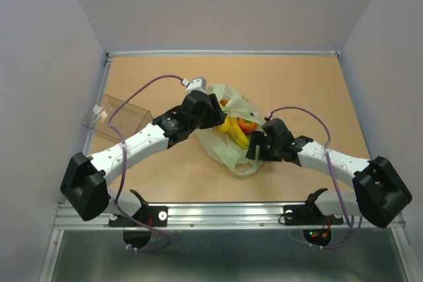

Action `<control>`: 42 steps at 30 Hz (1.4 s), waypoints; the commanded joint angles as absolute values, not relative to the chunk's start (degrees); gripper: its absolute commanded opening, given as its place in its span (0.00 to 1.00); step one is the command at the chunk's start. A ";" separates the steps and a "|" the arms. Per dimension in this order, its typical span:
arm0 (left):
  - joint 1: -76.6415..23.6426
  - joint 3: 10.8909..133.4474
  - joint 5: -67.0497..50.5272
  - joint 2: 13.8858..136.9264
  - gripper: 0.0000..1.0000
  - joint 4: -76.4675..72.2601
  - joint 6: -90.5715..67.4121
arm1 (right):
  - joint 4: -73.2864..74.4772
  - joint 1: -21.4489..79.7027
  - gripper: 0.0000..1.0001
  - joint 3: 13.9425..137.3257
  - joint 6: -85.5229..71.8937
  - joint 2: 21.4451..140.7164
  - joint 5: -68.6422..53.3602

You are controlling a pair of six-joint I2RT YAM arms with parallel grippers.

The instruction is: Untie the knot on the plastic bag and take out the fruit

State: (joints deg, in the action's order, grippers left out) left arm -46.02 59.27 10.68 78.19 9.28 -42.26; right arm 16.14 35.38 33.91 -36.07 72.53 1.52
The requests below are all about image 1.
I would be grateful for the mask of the red orange persimmon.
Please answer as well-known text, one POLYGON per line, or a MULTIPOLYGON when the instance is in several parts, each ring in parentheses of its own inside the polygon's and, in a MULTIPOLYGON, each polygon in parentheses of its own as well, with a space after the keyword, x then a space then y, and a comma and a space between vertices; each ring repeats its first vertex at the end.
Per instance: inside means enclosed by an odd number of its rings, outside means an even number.
POLYGON ((257 129, 258 126, 256 122, 248 121, 243 118, 237 118, 237 123, 239 128, 245 135, 250 135, 257 129))

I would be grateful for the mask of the light green plastic bag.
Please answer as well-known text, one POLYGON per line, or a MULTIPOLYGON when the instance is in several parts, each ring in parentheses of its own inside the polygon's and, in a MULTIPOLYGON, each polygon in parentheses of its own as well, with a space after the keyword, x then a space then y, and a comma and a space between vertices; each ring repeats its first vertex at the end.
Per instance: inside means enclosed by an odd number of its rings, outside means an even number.
MULTIPOLYGON (((226 117, 243 118, 256 122, 261 129, 264 119, 256 107, 241 93, 228 85, 211 85, 206 88, 208 94, 214 93, 218 102, 226 99, 229 102, 221 109, 226 117)), ((260 160, 246 158, 248 149, 238 146, 229 134, 218 133, 214 128, 198 130, 197 135, 204 150, 217 162, 224 164, 237 176, 248 176, 255 173, 262 164, 260 160)))

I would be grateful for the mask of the yellow banana bunch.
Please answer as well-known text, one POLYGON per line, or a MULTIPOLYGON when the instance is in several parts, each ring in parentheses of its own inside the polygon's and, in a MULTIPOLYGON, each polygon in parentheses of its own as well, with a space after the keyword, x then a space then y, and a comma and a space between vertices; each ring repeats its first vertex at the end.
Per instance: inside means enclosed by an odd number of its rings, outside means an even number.
POLYGON ((229 118, 229 131, 228 134, 234 140, 234 142, 242 149, 249 148, 249 139, 245 133, 239 127, 237 118, 229 118))

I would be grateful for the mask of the orange fruit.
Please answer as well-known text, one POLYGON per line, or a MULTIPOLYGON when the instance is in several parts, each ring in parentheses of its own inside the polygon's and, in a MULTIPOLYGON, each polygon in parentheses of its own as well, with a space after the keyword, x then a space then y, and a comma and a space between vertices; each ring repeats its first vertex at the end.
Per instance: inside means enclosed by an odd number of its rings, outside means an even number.
POLYGON ((222 100, 220 100, 219 101, 219 104, 222 106, 222 107, 224 107, 224 106, 226 106, 227 105, 227 103, 228 103, 229 101, 228 100, 226 100, 226 99, 222 99, 222 100))

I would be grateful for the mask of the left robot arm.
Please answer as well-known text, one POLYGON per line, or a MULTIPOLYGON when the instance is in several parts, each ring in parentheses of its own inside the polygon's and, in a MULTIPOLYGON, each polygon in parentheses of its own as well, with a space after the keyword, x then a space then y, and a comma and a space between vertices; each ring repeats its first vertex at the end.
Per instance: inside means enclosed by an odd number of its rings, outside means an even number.
POLYGON ((212 128, 224 121, 217 96, 193 90, 180 106, 155 118, 125 141, 88 157, 83 153, 73 155, 60 191, 80 218, 90 221, 115 200, 108 186, 119 176, 125 178, 127 169, 185 141, 197 129, 212 128))

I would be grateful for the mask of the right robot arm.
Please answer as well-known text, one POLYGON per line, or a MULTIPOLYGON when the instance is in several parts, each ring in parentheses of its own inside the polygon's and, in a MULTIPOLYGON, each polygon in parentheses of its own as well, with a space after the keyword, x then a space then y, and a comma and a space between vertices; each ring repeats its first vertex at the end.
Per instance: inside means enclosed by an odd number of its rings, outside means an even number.
POLYGON ((388 159, 356 158, 327 149, 312 138, 294 137, 279 118, 251 133, 246 157, 294 163, 329 175, 353 189, 345 194, 324 191, 307 203, 304 215, 312 223, 346 213, 385 228, 412 201, 411 192, 388 159))

